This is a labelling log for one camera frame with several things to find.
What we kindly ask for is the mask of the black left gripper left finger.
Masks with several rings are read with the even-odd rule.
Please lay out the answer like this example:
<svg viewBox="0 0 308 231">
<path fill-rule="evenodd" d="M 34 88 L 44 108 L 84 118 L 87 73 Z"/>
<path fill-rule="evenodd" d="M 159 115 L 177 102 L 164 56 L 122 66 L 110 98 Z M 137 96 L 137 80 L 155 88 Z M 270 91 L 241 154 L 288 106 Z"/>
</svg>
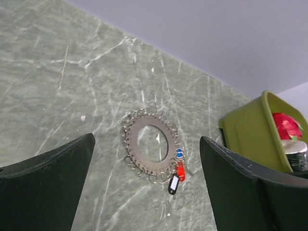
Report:
<svg viewBox="0 0 308 231">
<path fill-rule="evenodd" d="M 51 151 L 1 167 L 0 229 L 71 230 L 94 146 L 94 135 L 88 133 Z"/>
</svg>

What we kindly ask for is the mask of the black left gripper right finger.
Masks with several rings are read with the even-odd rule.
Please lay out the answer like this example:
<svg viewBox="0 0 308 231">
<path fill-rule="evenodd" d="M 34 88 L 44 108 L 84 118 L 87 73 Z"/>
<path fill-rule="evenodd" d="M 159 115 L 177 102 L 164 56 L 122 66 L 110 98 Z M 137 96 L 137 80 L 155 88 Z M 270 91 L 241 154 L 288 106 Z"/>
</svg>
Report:
<svg viewBox="0 0 308 231">
<path fill-rule="evenodd" d="M 279 172 L 200 139 L 206 186 L 219 231 L 306 231 L 308 173 Z"/>
</svg>

